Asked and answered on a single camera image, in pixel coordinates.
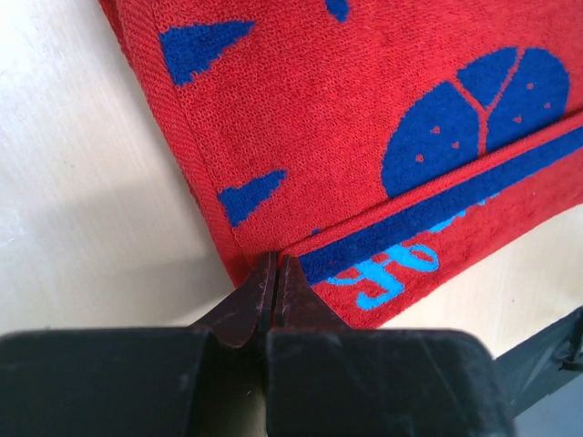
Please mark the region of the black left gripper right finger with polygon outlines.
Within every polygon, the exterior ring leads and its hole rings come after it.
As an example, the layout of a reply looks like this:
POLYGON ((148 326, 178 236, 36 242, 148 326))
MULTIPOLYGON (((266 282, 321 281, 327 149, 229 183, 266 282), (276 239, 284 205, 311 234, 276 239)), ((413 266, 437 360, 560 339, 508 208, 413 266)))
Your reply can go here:
POLYGON ((271 436, 512 436, 494 361, 458 330, 355 330, 286 257, 267 336, 271 436))

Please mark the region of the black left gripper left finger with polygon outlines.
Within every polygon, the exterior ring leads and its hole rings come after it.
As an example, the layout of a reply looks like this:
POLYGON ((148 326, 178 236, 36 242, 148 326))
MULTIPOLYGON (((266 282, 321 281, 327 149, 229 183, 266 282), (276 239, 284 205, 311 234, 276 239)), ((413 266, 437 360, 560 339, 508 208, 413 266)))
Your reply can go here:
POLYGON ((261 332, 274 254, 189 326, 1 339, 4 436, 262 436, 261 332))

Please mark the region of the red and blue cloth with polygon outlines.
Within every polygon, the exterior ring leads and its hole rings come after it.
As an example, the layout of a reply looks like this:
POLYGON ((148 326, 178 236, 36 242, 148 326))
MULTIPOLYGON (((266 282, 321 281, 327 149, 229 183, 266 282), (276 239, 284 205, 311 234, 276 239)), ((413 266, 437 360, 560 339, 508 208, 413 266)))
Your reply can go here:
POLYGON ((579 1, 104 1, 235 284, 377 328, 582 201, 579 1))

